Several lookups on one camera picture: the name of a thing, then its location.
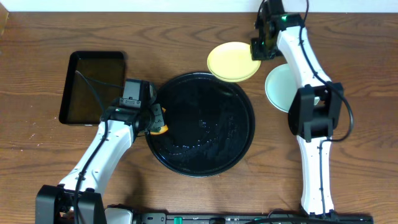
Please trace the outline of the yellow plate with stain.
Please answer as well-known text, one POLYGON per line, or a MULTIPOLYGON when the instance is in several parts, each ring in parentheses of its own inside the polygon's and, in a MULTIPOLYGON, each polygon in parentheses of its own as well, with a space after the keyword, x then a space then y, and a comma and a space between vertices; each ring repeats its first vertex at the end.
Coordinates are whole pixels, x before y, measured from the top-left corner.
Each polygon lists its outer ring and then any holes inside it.
POLYGON ((241 82, 251 78, 261 61, 253 60, 251 46, 244 42, 227 42, 215 47, 207 57, 209 71, 224 82, 241 82))

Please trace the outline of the mint green plate with stain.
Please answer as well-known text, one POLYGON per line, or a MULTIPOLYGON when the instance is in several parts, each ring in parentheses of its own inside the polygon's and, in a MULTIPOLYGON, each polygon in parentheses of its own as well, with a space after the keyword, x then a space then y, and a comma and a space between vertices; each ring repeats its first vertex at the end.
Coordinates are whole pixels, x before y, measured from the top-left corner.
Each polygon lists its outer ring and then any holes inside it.
POLYGON ((286 63, 273 69, 264 86, 270 103, 278 110, 288 113, 298 89, 289 65, 286 63))

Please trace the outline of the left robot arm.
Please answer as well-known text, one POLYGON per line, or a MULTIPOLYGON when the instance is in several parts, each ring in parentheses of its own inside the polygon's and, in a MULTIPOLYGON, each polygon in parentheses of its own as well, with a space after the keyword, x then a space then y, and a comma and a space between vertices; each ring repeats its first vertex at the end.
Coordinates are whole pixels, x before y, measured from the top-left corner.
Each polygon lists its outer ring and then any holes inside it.
POLYGON ((123 154, 141 132, 164 126, 153 83, 128 79, 121 97, 103 110, 94 140, 57 186, 43 185, 35 199, 36 223, 133 223, 122 205, 105 208, 103 195, 123 154))

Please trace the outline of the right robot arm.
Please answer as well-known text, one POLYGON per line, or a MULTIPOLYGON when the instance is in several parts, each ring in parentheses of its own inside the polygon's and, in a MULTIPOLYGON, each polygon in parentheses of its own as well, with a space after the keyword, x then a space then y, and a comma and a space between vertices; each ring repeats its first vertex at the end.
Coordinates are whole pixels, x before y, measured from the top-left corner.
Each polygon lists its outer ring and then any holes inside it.
POLYGON ((251 41, 253 60, 283 56, 297 86, 288 110, 289 129, 300 146, 303 169, 301 208, 310 217, 326 219, 334 211, 330 193, 329 152, 343 101, 343 87, 333 83, 310 45, 305 19, 287 13, 282 1, 263 1, 251 41))

